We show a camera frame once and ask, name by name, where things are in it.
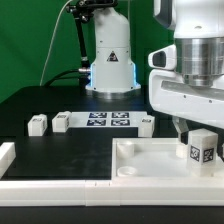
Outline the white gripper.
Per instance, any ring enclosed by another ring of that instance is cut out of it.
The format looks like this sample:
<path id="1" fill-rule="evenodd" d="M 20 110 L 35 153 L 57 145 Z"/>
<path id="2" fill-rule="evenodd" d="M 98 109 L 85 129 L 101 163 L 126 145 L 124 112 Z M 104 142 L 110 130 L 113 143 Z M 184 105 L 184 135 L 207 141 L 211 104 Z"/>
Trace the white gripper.
<path id="1" fill-rule="evenodd" d="M 155 111 L 176 116 L 172 122 L 183 144 L 189 132 L 185 119 L 224 129 L 224 76 L 211 87 L 191 87 L 175 72 L 154 69 L 149 75 L 149 102 Z"/>

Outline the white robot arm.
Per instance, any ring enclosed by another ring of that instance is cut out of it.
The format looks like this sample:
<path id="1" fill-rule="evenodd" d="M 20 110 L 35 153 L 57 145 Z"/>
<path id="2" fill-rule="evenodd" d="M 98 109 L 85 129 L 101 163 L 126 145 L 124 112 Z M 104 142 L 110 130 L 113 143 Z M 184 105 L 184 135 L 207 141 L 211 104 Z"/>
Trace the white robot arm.
<path id="1" fill-rule="evenodd" d="M 131 64 L 128 25 L 94 13 L 96 59 L 86 90 L 106 98 L 148 86 L 150 106 L 224 129 L 224 0 L 140 0 Z"/>

